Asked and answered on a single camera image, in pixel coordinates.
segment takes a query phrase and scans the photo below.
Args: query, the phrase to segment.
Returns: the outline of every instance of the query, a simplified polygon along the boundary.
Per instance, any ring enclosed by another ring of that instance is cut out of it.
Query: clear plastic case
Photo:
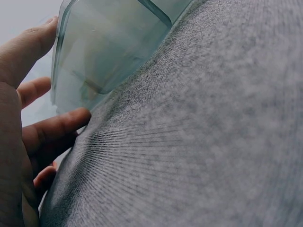
[[[52,103],[92,109],[142,66],[191,0],[64,0],[53,52]]]

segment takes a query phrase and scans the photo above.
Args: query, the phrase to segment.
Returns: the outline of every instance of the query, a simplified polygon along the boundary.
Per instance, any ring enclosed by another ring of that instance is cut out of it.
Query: gray knit fabric
[[[93,113],[41,224],[303,226],[303,1],[196,1]]]

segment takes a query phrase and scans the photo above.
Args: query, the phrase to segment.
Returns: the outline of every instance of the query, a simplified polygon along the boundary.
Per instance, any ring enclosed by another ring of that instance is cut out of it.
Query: skin
[[[39,226],[38,206],[56,175],[50,166],[90,120],[84,108],[22,128],[20,113],[51,87],[49,78],[20,84],[55,40],[57,18],[0,47],[0,227]]]

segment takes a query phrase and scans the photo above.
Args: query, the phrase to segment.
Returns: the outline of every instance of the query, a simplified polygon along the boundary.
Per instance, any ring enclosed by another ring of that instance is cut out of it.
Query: gray sweater
[[[303,1],[195,1],[94,111],[41,224],[303,226]]]

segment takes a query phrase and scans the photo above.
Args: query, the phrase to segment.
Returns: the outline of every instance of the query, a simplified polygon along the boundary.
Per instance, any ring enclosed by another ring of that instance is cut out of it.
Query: finger
[[[35,191],[38,199],[38,204],[40,204],[44,194],[53,184],[53,180],[56,176],[56,169],[52,166],[48,166],[42,170],[37,177],[34,179]]]
[[[57,162],[54,161],[54,162],[51,163],[51,166],[53,166],[55,169],[57,169],[58,164],[57,164]]]
[[[35,62],[52,47],[58,18],[31,28],[0,47],[0,81],[17,88]]]
[[[79,108],[23,128],[22,140],[28,155],[35,153],[43,144],[57,140],[87,125],[90,117],[87,109]]]
[[[77,138],[77,133],[67,135],[55,142],[44,145],[38,152],[30,157],[33,175],[50,165],[59,155],[71,148]]]
[[[30,82],[22,83],[17,88],[22,109],[51,89],[51,79],[41,77]]]

